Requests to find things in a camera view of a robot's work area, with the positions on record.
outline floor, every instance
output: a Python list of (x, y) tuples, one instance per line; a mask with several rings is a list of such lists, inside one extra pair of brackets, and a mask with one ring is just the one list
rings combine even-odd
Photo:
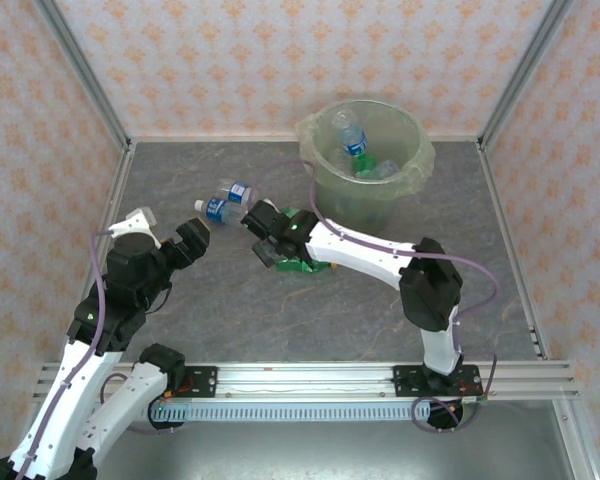
[[(423, 236), (445, 250), (485, 264), (502, 293), (463, 320), (467, 352), (502, 360), (536, 357), (507, 252), (475, 145), (437, 143), (425, 189), (400, 199), (379, 236), (417, 243)], [(298, 158), (293, 142), (140, 143), (119, 211), (120, 218), (150, 206), (158, 238), (195, 216), (193, 203), (210, 198), (220, 177), (258, 183), (278, 206), (308, 207), (309, 177), (284, 161)], [(249, 232), (212, 225), (206, 255), (173, 276), (165, 307), (149, 316), (125, 360), (162, 342), (188, 362), (421, 361), (416, 327), (406, 321), (398, 293), (360, 273), (338, 268), (315, 275), (266, 269), (251, 252)], [(461, 309), (489, 295), (490, 282), (458, 267), (464, 279)]]
[(550, 402), (490, 403), (470, 428), (451, 435), (403, 422), (184, 428), (173, 436), (124, 433), (98, 479), (573, 479)]

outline wall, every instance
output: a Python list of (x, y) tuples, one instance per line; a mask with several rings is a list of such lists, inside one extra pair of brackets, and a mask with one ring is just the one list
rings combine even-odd
[(553, 357), (576, 359), (600, 450), (600, 0), (566, 19), (489, 158)]
[(118, 154), (34, 2), (0, 1), (0, 457), (59, 358)]
[(290, 135), (347, 97), (476, 136), (551, 1), (59, 3), (132, 136)]

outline robotic arm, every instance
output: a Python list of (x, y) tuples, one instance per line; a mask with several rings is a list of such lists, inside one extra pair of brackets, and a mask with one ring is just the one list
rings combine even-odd
[[(116, 240), (107, 254), (108, 271), (103, 276), (106, 310), (102, 336), (94, 354), (71, 384), (65, 385), (59, 399), (55, 398), (94, 338), (99, 310), (94, 284), (75, 310), (58, 376), (40, 413), (18, 448), (0, 460), (0, 480), (15, 479), (25, 465), (28, 466), (23, 478), (27, 479), (95, 478), (95, 466), (139, 411), (168, 385), (176, 388), (182, 381), (184, 357), (154, 345), (145, 351), (124, 386), (87, 420), (98, 389), (145, 323), (146, 312), (160, 292), (171, 288), (173, 272), (204, 255), (209, 244), (209, 230), (199, 219), (176, 229), (182, 237), (180, 242), (159, 242), (151, 232), (155, 224), (151, 210), (142, 208), (110, 227)], [(46, 424), (44, 432), (35, 456), (29, 457), (41, 423)]]
[[(365, 248), (336, 235), (312, 212), (301, 210), (289, 218), (264, 201), (257, 202), (242, 223), (260, 238), (253, 251), (267, 267), (280, 257), (297, 257), (310, 265), (313, 261), (333, 262), (398, 290), (405, 316), (420, 329), (426, 382), (431, 389), (445, 393), (445, 385), (452, 383), (462, 362), (452, 335), (462, 278), (450, 261), (409, 258)], [(390, 250), (444, 253), (439, 243), (428, 238), (417, 245), (396, 243), (331, 223), (344, 234)]]

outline translucent plastic bucket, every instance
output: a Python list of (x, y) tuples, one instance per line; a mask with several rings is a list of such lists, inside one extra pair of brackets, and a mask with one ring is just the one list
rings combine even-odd
[[(367, 137), (365, 153), (378, 162), (393, 160), (401, 168), (397, 174), (384, 180), (361, 180), (326, 160), (340, 147), (339, 132), (331, 120), (342, 108), (356, 114)], [(384, 228), (395, 200), (421, 190), (433, 172), (436, 153), (420, 122), (406, 110), (386, 103), (334, 103), (298, 122), (296, 133), (300, 156), (317, 168), (318, 208), (326, 217), (362, 232)]]

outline orange patterned wall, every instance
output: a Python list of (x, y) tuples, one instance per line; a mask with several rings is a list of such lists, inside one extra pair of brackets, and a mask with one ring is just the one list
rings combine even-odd
[(489, 152), (552, 356), (600, 449), (600, 0), (579, 0)]
[(118, 154), (34, 2), (0, 1), (0, 457), (58, 358)]
[(550, 0), (60, 0), (127, 132), (290, 135), (325, 104), (477, 135)]

